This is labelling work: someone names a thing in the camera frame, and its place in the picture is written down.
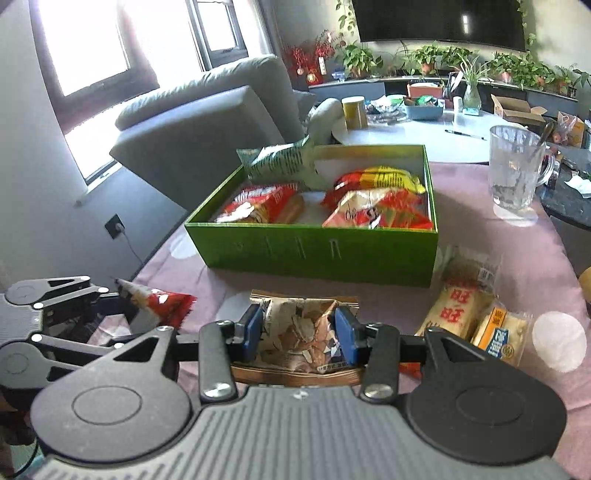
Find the pen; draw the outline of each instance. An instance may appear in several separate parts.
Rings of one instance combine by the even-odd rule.
[[[455,130],[448,130],[448,129],[446,129],[446,132],[449,133],[449,134],[461,135],[463,137],[472,137],[472,138],[477,138],[478,140],[484,140],[484,141],[486,141],[486,138],[479,137],[478,135],[470,135],[470,134],[465,134],[463,132],[457,132]]]

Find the glass vase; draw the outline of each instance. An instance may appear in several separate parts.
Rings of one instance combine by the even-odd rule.
[[[482,99],[478,92],[478,83],[468,83],[464,94],[464,108],[482,109]]]

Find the food package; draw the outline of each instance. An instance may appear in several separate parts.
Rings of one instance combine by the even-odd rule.
[[[348,368],[330,317],[343,304],[357,314],[356,298],[285,298],[253,291],[251,302],[261,305],[264,321],[256,358],[244,365],[314,374]]]
[[[191,311],[193,302],[197,300],[196,297],[186,293],[149,288],[121,278],[115,280],[115,283],[120,286],[123,295],[131,296],[131,302],[134,305],[152,312],[159,319],[159,325],[169,325],[176,329],[181,326],[183,319]]]
[[[216,218],[216,223],[275,223],[297,190],[296,183],[247,187]]]
[[[421,198],[406,189],[356,190],[347,193],[323,227],[412,228],[432,230],[417,209]]]
[[[440,327],[471,341],[483,313],[495,301],[501,262],[489,255],[452,245],[444,260],[443,288],[416,335]],[[400,371],[420,378],[418,364],[401,364]]]
[[[310,190],[328,190],[316,171],[314,144],[310,137],[274,147],[236,150],[244,170],[255,184],[298,182]]]
[[[426,192],[425,187],[421,185],[421,180],[412,176],[406,170],[383,166],[371,167],[352,171],[339,178],[333,190],[325,195],[322,205],[333,211],[347,192],[386,187],[407,189],[418,194]]]
[[[533,317],[527,314],[508,312],[495,303],[486,313],[472,344],[486,353],[507,362],[519,365],[525,348],[525,337]]]

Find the blue gripper pad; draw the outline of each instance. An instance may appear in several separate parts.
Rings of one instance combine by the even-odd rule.
[[[366,348],[365,328],[347,307],[335,311],[335,330],[348,365],[358,365],[359,350]]]
[[[242,349],[245,362],[251,362],[256,357],[256,347],[261,339],[263,319],[264,315],[262,308],[258,307],[248,322],[244,332],[244,344],[242,345]]]

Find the green snack bag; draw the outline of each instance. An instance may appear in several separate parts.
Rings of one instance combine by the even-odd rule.
[[[288,145],[236,150],[244,170],[255,184],[297,181],[310,190],[329,190],[330,185],[316,171],[314,143],[310,137]]]

